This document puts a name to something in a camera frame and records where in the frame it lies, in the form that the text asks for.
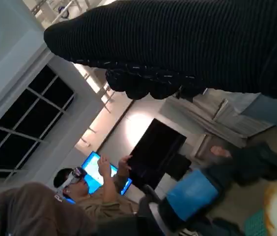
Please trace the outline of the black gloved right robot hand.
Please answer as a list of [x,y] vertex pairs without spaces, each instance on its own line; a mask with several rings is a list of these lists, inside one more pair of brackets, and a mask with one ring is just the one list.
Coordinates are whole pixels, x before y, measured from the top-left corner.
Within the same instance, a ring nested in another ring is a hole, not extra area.
[[119,0],[49,26],[44,41],[132,100],[205,89],[277,99],[277,0]]

